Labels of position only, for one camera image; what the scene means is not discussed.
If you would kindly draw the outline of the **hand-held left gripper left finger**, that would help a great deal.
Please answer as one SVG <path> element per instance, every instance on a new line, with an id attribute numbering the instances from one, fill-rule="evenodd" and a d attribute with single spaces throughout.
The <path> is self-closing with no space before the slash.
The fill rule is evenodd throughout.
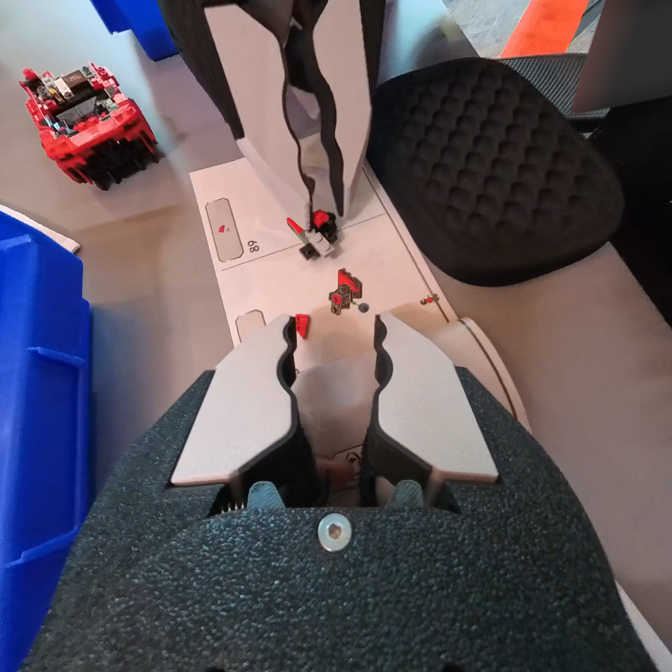
<path id="1" fill-rule="evenodd" d="M 296 347 L 296 319 L 282 314 L 217 365 L 171 485 L 231 483 L 294 439 Z"/>

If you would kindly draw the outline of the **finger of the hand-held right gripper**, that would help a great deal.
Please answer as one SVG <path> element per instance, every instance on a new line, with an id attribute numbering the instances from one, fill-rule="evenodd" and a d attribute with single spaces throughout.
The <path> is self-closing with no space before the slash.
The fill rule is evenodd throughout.
<path id="1" fill-rule="evenodd" d="M 325 176 L 318 178 L 320 204 L 340 218 L 351 208 L 364 161 L 372 116 L 372 93 L 360 1 L 293 1 L 286 45 L 290 81 L 315 98 L 320 130 L 304 148 L 317 157 L 322 146 Z"/>
<path id="2" fill-rule="evenodd" d="M 285 217 L 310 228 L 313 183 L 288 121 L 285 45 L 292 1 L 220 1 L 205 18 L 243 136 L 237 144 Z"/>

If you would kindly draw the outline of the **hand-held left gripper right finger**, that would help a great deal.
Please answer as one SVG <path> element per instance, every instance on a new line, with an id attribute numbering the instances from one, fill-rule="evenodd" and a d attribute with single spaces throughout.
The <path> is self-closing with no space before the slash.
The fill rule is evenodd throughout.
<path id="1" fill-rule="evenodd" d="M 460 382 L 438 346 L 396 316 L 376 316 L 375 378 L 365 455 L 389 483 L 495 483 L 497 467 Z"/>

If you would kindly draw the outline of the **small red grey brick assembly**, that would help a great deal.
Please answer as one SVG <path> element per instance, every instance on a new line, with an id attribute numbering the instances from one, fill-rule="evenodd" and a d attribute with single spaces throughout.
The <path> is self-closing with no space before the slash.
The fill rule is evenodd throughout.
<path id="1" fill-rule="evenodd" d="M 326 257 L 333 252 L 339 233 L 335 214 L 322 209 L 315 210 L 308 229 L 303 229 L 291 218 L 287 218 L 286 222 L 302 243 L 299 252 L 307 261 Z"/>

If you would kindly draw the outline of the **blue plastic bin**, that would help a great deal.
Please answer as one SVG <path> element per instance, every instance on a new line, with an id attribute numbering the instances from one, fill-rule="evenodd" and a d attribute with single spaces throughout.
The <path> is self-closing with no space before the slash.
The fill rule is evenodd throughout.
<path id="1" fill-rule="evenodd" d="M 152 61 L 179 53 L 157 1 L 90 1 L 110 34 L 132 32 Z"/>
<path id="2" fill-rule="evenodd" d="M 29 653 L 87 517 L 90 324 L 80 258 L 2 212 L 2 671 Z"/>

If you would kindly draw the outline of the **white instruction booklet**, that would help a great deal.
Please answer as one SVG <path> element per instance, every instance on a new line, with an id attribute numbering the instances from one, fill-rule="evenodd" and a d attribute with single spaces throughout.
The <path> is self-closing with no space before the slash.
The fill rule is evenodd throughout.
<path id="1" fill-rule="evenodd" d="M 371 168 L 359 173 L 337 250 L 304 260 L 300 241 L 246 159 L 191 174 L 235 346 L 279 315 L 297 320 L 296 396 L 317 458 L 347 464 L 353 479 L 334 502 L 355 502 L 374 380 L 375 315 L 389 312 L 468 369 L 526 430 L 524 404 L 503 360 L 475 322 L 459 315 Z"/>

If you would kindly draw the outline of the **red toy brick car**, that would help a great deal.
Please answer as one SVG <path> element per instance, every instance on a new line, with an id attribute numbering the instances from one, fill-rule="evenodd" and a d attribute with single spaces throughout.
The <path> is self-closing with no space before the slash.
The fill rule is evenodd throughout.
<path id="1" fill-rule="evenodd" d="M 108 191 L 161 160 L 155 134 L 113 74 L 89 62 L 64 75 L 22 71 L 46 156 L 76 183 Z"/>

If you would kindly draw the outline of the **black foam seat cushion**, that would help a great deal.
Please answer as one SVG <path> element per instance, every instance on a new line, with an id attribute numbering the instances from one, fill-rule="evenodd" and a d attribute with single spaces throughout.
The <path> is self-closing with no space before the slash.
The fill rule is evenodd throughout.
<path id="1" fill-rule="evenodd" d="M 624 212 L 608 161 L 500 61 L 462 58 L 380 85 L 367 161 L 421 252 L 466 284 L 581 261 Z"/>

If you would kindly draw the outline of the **orange strip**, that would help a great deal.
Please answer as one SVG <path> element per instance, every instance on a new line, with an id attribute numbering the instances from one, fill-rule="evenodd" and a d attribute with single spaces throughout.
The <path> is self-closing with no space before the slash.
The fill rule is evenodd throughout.
<path id="1" fill-rule="evenodd" d="M 575 37 L 588 1 L 530 1 L 500 58 L 558 55 Z"/>

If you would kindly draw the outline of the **grey panel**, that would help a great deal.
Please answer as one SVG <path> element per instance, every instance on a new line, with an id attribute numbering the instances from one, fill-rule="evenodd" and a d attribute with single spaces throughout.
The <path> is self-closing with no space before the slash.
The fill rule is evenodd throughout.
<path id="1" fill-rule="evenodd" d="M 671 2 L 606 1 L 573 100 L 585 113 L 671 96 Z"/>

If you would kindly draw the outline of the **dark cloth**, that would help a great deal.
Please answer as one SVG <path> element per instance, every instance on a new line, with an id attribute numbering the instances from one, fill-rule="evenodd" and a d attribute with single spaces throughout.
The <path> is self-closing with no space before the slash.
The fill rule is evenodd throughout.
<path id="1" fill-rule="evenodd" d="M 671 97 L 611 108 L 590 143 L 624 194 L 611 244 L 671 324 Z"/>

